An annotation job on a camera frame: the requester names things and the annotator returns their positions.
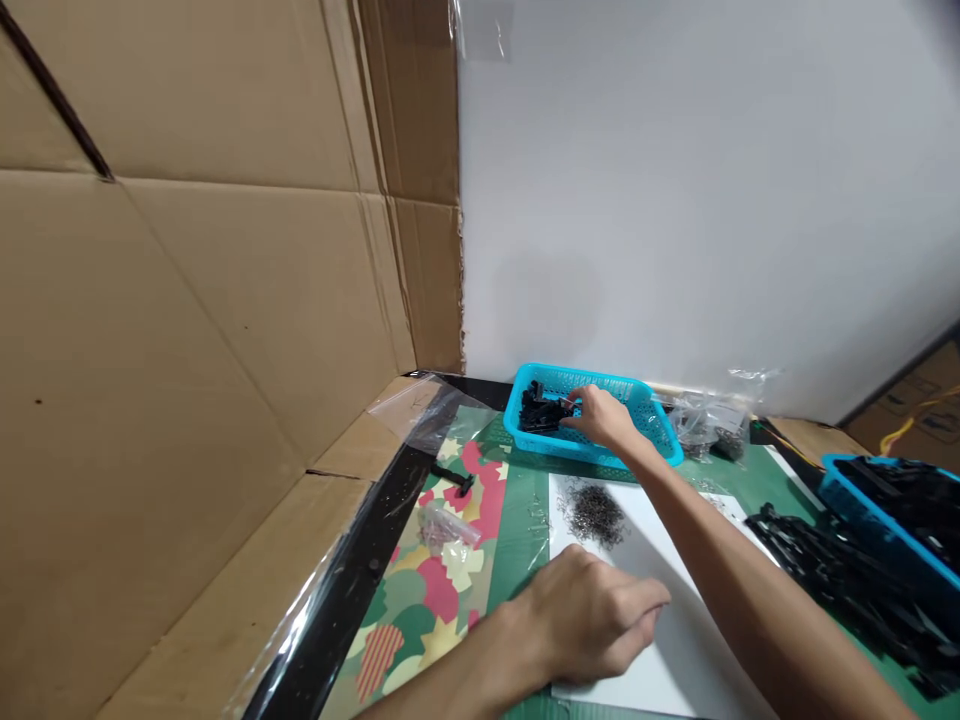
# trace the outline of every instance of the plastic bag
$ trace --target plastic bag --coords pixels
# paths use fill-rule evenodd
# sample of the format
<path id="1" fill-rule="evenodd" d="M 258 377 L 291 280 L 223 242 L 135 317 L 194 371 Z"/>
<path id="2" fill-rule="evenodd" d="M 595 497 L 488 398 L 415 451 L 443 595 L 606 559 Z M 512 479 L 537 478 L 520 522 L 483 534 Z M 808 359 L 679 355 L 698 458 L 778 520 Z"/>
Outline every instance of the plastic bag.
<path id="1" fill-rule="evenodd" d="M 713 398 L 703 393 L 686 392 L 674 402 L 670 424 L 686 456 L 698 462 L 710 462 L 710 448 L 719 438 L 709 413 Z"/>
<path id="2" fill-rule="evenodd" d="M 728 460 L 741 462 L 750 444 L 750 422 L 763 402 L 767 380 L 780 371 L 731 368 L 727 372 L 734 379 L 734 392 L 718 397 L 711 407 L 717 431 L 713 449 Z"/>
<path id="3" fill-rule="evenodd" d="M 367 412 L 407 445 L 436 455 L 449 434 L 469 442 L 499 413 L 433 374 L 396 395 L 375 402 Z"/>
<path id="4" fill-rule="evenodd" d="M 711 449 L 733 462 L 742 462 L 750 444 L 750 422 L 763 402 L 767 380 L 778 370 L 727 371 L 733 378 L 729 394 L 683 393 L 674 403 L 670 422 L 687 457 L 710 462 Z"/>
<path id="5" fill-rule="evenodd" d="M 480 542 L 480 531 L 438 505 L 425 505 L 419 511 L 420 538 L 431 555 L 459 554 L 466 560 L 467 548 Z"/>

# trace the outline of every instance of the blue plastic basket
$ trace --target blue plastic basket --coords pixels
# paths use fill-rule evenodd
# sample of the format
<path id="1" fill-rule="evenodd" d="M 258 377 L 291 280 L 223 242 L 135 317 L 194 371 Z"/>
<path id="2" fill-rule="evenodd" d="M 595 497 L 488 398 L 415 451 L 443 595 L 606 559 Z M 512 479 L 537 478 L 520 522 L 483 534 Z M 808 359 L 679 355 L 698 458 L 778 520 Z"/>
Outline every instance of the blue plastic basket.
<path id="1" fill-rule="evenodd" d="M 908 582 L 921 597 L 930 600 L 931 609 L 943 608 L 945 615 L 937 619 L 960 633 L 960 613 L 956 612 L 960 606 L 960 577 L 840 473 L 837 461 L 856 457 L 823 456 L 826 474 L 820 485 L 820 497 L 837 515 L 850 523 L 857 533 L 857 539 L 878 560 Z M 896 465 L 900 462 L 897 458 L 867 458 L 867 461 L 871 465 Z M 960 478 L 953 473 L 938 469 L 946 477 L 960 482 Z"/>
<path id="2" fill-rule="evenodd" d="M 576 430 L 560 428 L 550 435 L 522 432 L 520 407 L 523 391 L 530 387 L 533 380 L 543 384 L 543 396 L 552 400 L 566 397 L 571 390 L 581 385 L 593 384 L 609 391 L 627 406 L 630 417 L 633 418 L 633 424 L 650 439 L 668 463 L 676 467 L 683 462 L 683 450 L 680 448 L 677 435 L 667 420 L 663 407 L 653 399 L 653 390 L 648 385 L 630 378 L 537 363 L 527 363 L 517 371 L 517 379 L 513 382 L 510 402 L 507 404 L 507 411 L 503 418 L 504 427 L 513 435 L 517 447 L 521 450 L 541 455 L 556 455 L 594 465 L 626 468 L 607 448 L 595 445 L 587 440 L 583 433 Z"/>

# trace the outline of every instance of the white paper sheet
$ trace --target white paper sheet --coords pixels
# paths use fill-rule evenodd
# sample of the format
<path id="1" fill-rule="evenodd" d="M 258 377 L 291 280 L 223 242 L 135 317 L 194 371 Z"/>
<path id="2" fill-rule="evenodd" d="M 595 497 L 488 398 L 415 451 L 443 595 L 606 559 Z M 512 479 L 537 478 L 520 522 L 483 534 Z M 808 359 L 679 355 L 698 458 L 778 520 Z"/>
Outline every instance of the white paper sheet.
<path id="1" fill-rule="evenodd" d="M 638 485 L 551 475 L 551 559 L 578 542 L 563 508 L 571 488 L 582 483 L 602 484 L 609 490 L 626 516 L 626 534 L 609 551 L 589 540 L 579 544 L 624 572 L 660 580 L 673 602 L 660 615 L 653 645 L 625 675 L 588 688 L 554 685 L 553 695 L 706 720 L 775 718 L 723 640 L 666 528 Z M 736 510 L 743 514 L 739 504 Z"/>

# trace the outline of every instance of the finger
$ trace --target finger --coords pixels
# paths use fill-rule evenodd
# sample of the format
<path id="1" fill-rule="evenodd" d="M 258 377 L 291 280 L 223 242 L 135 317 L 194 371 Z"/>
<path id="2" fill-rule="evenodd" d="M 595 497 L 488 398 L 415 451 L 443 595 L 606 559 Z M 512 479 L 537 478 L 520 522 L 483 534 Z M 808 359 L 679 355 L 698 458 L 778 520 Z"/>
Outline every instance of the finger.
<path id="1" fill-rule="evenodd" d="M 653 578 L 614 587 L 610 593 L 614 619 L 624 630 L 635 625 L 651 610 L 670 602 L 670 591 Z"/>
<path id="2" fill-rule="evenodd" d="M 648 610 L 607 649 L 605 655 L 616 670 L 626 672 L 637 655 L 653 644 L 657 620 L 660 619 L 663 607 L 660 605 Z"/>

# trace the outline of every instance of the small black part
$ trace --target small black part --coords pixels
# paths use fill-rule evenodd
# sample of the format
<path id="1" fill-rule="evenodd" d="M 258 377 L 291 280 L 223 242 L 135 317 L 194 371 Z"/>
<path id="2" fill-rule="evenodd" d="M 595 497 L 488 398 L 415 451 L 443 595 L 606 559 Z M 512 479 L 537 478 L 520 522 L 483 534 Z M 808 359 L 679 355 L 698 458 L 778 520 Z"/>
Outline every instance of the small black part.
<path id="1" fill-rule="evenodd" d="M 960 638 L 931 627 L 933 608 L 861 548 L 839 518 L 812 527 L 766 503 L 746 524 L 816 602 L 877 655 L 907 669 L 924 697 L 960 689 Z"/>
<path id="2" fill-rule="evenodd" d="M 857 457 L 838 460 L 836 468 L 941 562 L 960 572 L 960 483 L 915 460 L 880 464 Z"/>
<path id="3" fill-rule="evenodd" d="M 531 381 L 523 391 L 520 406 L 520 430 L 542 435 L 560 429 L 563 418 L 573 417 L 575 410 L 567 408 L 559 400 L 543 399 L 543 383 Z"/>
<path id="4" fill-rule="evenodd" d="M 457 491 L 457 497 L 463 497 L 468 492 L 470 492 L 470 488 L 473 487 L 473 482 L 474 480 L 476 480 L 475 475 L 467 475 L 465 477 L 463 475 L 459 475 L 455 473 L 453 470 L 448 470 L 445 467 L 441 467 L 437 463 L 434 463 L 433 465 L 430 466 L 430 472 L 439 478 L 443 478 L 444 480 L 449 480 L 454 485 L 457 485 L 460 488 Z"/>

